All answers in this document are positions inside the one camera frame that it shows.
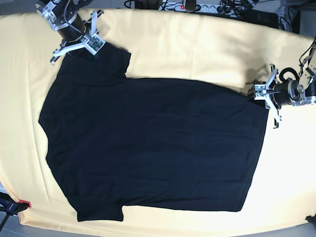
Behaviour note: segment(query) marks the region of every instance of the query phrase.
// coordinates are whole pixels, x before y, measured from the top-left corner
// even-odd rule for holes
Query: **screw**
[[[297,88],[297,90],[298,90],[299,92],[303,92],[303,91],[304,91],[303,85],[299,85],[298,88]]]

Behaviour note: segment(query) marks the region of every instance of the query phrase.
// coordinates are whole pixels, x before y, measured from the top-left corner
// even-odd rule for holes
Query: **wire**
[[[134,0],[127,0],[127,1],[125,1],[125,2],[124,2],[124,6],[125,6],[126,8],[131,9],[131,7],[130,7],[130,6],[127,6],[126,4],[129,3],[129,2],[132,3],[132,1],[134,1]]]
[[[63,18],[64,18],[64,21],[68,24],[68,26],[70,26],[71,28],[73,28],[75,31],[79,32],[82,36],[84,35],[84,32],[82,32],[81,30],[77,29],[76,27],[74,27],[72,24],[69,23],[69,21],[67,20],[67,9],[68,9],[68,6],[70,4],[71,0],[68,0],[66,5],[65,5],[65,8],[64,8],[64,12],[63,12]]]
[[[311,46],[305,51],[305,53],[302,54],[302,56],[301,56],[300,59],[299,59],[301,69],[303,68],[303,64],[302,64],[302,61],[301,61],[301,60],[302,60],[303,56],[312,48],[312,46],[313,46],[314,43],[316,43],[316,37],[315,37],[313,43],[311,44]]]
[[[257,4],[259,4],[259,3],[264,3],[264,2],[271,2],[271,1],[279,1],[279,0],[265,0],[265,1],[259,1],[259,2],[257,2]],[[239,9],[239,8],[242,8],[242,7],[245,7],[245,6],[249,6],[249,5],[253,5],[253,3],[248,3],[248,4],[244,4],[243,6],[239,6],[239,7],[232,8],[231,11],[236,10],[236,9]]]
[[[168,0],[166,0],[166,2],[164,3],[164,6],[162,7],[162,11],[165,11],[165,8],[166,8],[166,5],[167,5],[167,3],[168,3]]]
[[[292,24],[289,23],[288,20],[286,20],[283,16],[280,17],[280,21],[281,21],[281,20],[285,21],[285,22],[289,25],[289,27],[291,27],[291,31],[293,31],[293,29],[292,29]]]
[[[301,4],[301,5],[292,5],[292,6],[289,6],[287,8],[287,15],[288,15],[288,18],[290,19],[290,22],[291,22],[291,25],[293,25],[293,21],[292,21],[292,18],[291,18],[291,15],[290,15],[290,9],[293,8],[293,9],[299,9],[307,4],[310,4],[310,3],[313,3],[313,2],[316,2],[316,0],[309,0],[309,1],[306,1],[305,3]]]
[[[233,11],[236,16],[240,17],[245,16],[249,9],[249,7],[243,4],[240,0],[221,0],[220,4],[222,5],[222,7],[220,7],[220,13],[228,14]]]
[[[183,3],[182,3],[182,2],[176,2],[176,3],[172,4],[172,5],[166,6],[166,8],[171,7],[171,6],[174,6],[174,5],[177,5],[177,4],[183,4]]]
[[[285,31],[285,27],[284,27],[283,23],[282,23],[281,21],[279,21],[278,23],[279,23],[279,25],[280,25],[280,27],[281,27],[281,30],[284,30],[284,31]]]

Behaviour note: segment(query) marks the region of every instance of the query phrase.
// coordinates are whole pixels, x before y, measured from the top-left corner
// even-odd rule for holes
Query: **yellow cloth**
[[[83,19],[90,11],[80,11]],[[263,26],[173,12],[105,10],[97,25],[105,40],[132,53],[129,77],[196,79],[242,92],[255,79],[267,80],[265,64],[298,70],[312,43]],[[0,32],[0,181],[15,200],[32,203],[20,214],[23,225],[104,237],[224,237],[303,224],[315,214],[316,107],[288,106],[279,129],[270,113],[241,212],[129,206],[122,223],[78,223],[46,163],[47,137],[38,124],[62,62],[49,64],[61,38],[37,14],[0,17]]]

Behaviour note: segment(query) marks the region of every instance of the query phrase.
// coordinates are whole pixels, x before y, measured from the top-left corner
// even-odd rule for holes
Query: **robotic arm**
[[[92,1],[79,0],[77,5],[73,0],[40,0],[37,2],[37,12],[45,18],[51,29],[58,32],[63,38],[60,49],[53,52],[50,60],[52,65],[60,56],[80,48],[86,48],[92,55],[95,55],[105,44],[96,29],[97,18],[103,11],[94,11],[88,21],[82,21],[78,14],[81,7]]]
[[[300,72],[292,68],[281,71],[277,81],[278,70],[272,65],[272,74],[266,84],[256,84],[253,88],[254,100],[265,100],[266,108],[270,109],[275,117],[275,128],[281,122],[279,110],[283,105],[302,106],[316,104],[316,38],[311,45],[311,51],[303,62],[300,60]],[[292,73],[295,79],[285,79],[285,73]]]
[[[38,13],[45,18],[51,29],[58,32],[63,38],[60,44],[61,48],[53,52],[51,64],[54,64],[60,56],[66,53],[73,54],[72,51],[80,48],[85,48],[92,55],[95,55],[105,44],[105,41],[98,36],[96,29],[97,18],[103,11],[91,13],[91,18],[88,21],[82,21],[78,14],[81,7],[92,1],[79,0],[78,4],[74,4],[73,0],[39,0],[36,4]],[[272,65],[272,74],[268,82],[256,84],[253,87],[253,99],[265,100],[266,108],[270,109],[274,115],[275,128],[278,128],[281,122],[279,110],[283,105],[316,104],[316,56],[314,56],[316,38],[306,53],[309,50],[309,56],[303,62],[300,59],[301,69],[299,73],[296,73],[292,68],[286,68],[279,74],[281,82],[278,82],[278,70]],[[285,79],[285,73],[292,73],[294,79]]]

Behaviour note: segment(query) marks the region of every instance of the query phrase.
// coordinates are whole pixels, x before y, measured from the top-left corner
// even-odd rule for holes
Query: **t-shirt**
[[[67,55],[40,113],[47,163],[78,221],[122,221],[123,205],[240,211],[268,110],[201,81],[127,79],[129,59],[109,43]]]

